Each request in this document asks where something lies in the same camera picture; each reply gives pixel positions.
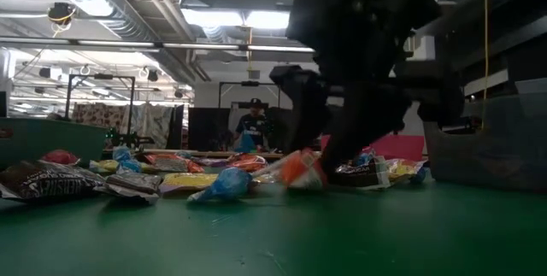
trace blue plastic bag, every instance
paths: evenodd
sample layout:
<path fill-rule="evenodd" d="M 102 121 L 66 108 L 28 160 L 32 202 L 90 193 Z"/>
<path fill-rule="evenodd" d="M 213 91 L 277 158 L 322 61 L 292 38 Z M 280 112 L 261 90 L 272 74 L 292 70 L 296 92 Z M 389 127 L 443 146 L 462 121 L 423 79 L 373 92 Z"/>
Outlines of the blue plastic bag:
<path fill-rule="evenodd" d="M 252 180 L 252 176 L 245 171 L 230 167 L 222 170 L 210 187 L 188 197 L 188 201 L 202 203 L 212 198 L 232 200 L 246 194 Z"/>
<path fill-rule="evenodd" d="M 126 146 L 114 147 L 112 158 L 118 162 L 117 173 L 140 173 L 140 163 L 131 158 L 131 151 Z"/>
<path fill-rule="evenodd" d="M 241 140 L 239 141 L 239 147 L 235 149 L 239 153 L 250 153 L 252 150 L 256 150 L 255 142 L 249 134 L 241 134 Z"/>

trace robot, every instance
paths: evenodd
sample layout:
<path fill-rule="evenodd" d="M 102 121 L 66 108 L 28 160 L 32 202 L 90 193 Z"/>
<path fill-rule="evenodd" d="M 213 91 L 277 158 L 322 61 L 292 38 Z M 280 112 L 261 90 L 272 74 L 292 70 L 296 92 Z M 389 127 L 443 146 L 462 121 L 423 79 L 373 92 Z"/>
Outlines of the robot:
<path fill-rule="evenodd" d="M 270 73 L 293 102 L 285 153 L 310 145 L 334 120 L 338 127 L 319 160 L 328 177 L 362 147 L 403 129 L 413 101 L 421 102 L 423 120 L 445 125 L 460 117 L 464 96 L 450 68 L 437 77 L 389 77 L 408 56 L 405 40 L 440 15 L 435 0 L 294 0 L 286 36 L 315 50 L 320 72 L 282 66 Z M 338 117 L 327 109 L 329 96 L 344 98 Z"/>

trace green table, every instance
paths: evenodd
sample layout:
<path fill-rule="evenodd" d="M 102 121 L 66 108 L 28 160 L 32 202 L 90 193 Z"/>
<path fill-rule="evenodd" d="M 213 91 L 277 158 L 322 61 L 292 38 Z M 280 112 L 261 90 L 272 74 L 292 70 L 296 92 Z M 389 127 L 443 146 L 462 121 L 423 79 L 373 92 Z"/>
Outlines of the green table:
<path fill-rule="evenodd" d="M 0 201 L 2 275 L 545 275 L 547 198 L 431 184 L 156 206 Z"/>

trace plastic container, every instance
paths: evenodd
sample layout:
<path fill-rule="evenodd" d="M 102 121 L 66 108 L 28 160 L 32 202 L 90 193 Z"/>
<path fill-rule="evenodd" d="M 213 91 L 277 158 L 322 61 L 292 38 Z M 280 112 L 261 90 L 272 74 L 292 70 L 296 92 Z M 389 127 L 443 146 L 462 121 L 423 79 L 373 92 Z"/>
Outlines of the plastic container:
<path fill-rule="evenodd" d="M 482 116 L 482 102 L 463 116 Z M 487 100 L 485 129 L 450 135 L 424 123 L 432 176 L 466 185 L 547 191 L 547 94 Z"/>
<path fill-rule="evenodd" d="M 0 118 L 0 169 L 52 150 L 100 160 L 108 129 L 46 119 Z"/>

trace person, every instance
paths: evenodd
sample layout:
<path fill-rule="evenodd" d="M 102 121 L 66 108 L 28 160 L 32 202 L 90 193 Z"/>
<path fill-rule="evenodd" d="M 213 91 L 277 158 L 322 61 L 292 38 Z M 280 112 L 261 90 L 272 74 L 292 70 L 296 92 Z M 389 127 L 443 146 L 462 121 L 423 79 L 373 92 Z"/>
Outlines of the person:
<path fill-rule="evenodd" d="M 241 134 L 249 135 L 256 150 L 264 150 L 264 127 L 266 117 L 262 115 L 262 101 L 258 98 L 250 99 L 250 112 L 239 119 L 233 140 L 238 140 Z"/>

